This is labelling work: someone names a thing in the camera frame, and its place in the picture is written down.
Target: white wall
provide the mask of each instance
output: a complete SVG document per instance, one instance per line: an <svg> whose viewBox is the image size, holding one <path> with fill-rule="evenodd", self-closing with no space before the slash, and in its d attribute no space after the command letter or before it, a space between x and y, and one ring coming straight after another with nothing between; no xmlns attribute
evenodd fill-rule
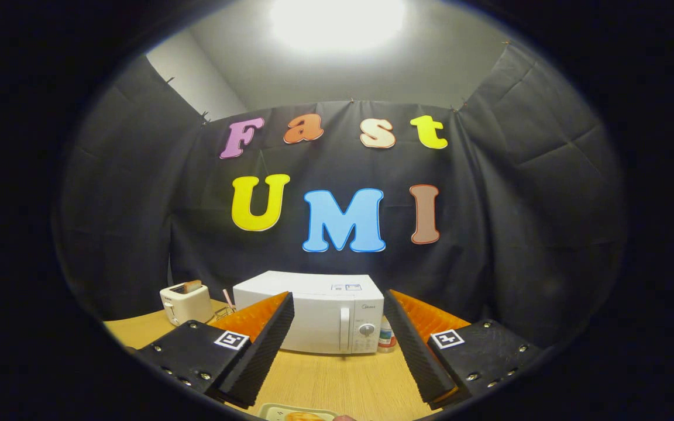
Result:
<svg viewBox="0 0 674 421"><path fill-rule="evenodd" d="M147 59L158 74L205 118L219 118L246 112L238 95L209 61L188 29L148 51Z"/></svg>

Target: blue letter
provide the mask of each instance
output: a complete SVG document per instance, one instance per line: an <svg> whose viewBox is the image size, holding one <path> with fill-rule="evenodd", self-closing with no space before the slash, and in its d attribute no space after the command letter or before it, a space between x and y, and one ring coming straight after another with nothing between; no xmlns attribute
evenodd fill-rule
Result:
<svg viewBox="0 0 674 421"><path fill-rule="evenodd" d="M379 202L383 199L381 190L358 190L345 213L342 213L337 200L328 190L307 192L303 199L311 206L308 240L303 243L303 250L317 253L327 251L329 243L324 241L324 229L335 248L342 250L353 227L355 239L350 243L351 250L371 253L386 248L379 234Z"/></svg>

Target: plastic bottle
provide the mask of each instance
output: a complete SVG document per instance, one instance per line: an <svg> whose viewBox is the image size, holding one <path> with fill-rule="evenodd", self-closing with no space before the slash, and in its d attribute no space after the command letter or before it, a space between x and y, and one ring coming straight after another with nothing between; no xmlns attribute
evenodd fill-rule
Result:
<svg viewBox="0 0 674 421"><path fill-rule="evenodd" d="M394 336L394 331L391 330L391 325L386 320L386 316L381 317L381 330L379 331L379 347L377 352L389 353L394 351L397 344L397 338Z"/></svg>

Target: light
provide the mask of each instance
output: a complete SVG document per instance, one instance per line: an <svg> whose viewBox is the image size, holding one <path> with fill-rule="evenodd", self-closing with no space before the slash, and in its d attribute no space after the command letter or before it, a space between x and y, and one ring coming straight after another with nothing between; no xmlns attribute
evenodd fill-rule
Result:
<svg viewBox="0 0 674 421"><path fill-rule="evenodd" d="M289 47L352 53L385 43L402 28L399 0L277 0L274 32Z"/></svg>

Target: table surface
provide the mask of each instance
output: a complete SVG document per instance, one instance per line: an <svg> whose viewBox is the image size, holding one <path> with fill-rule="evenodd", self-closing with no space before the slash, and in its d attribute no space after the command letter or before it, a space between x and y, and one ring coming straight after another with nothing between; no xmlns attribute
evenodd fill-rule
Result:
<svg viewBox="0 0 674 421"><path fill-rule="evenodd" d="M214 310L225 306L220 301L211 301ZM104 323L121 344L136 349L175 328L163 310ZM399 346L388 354L279 351L255 405L247 410L230 406L259 415L260 408L267 403L329 410L358 421L405 421L439 411L431 410L420 399Z"/></svg>

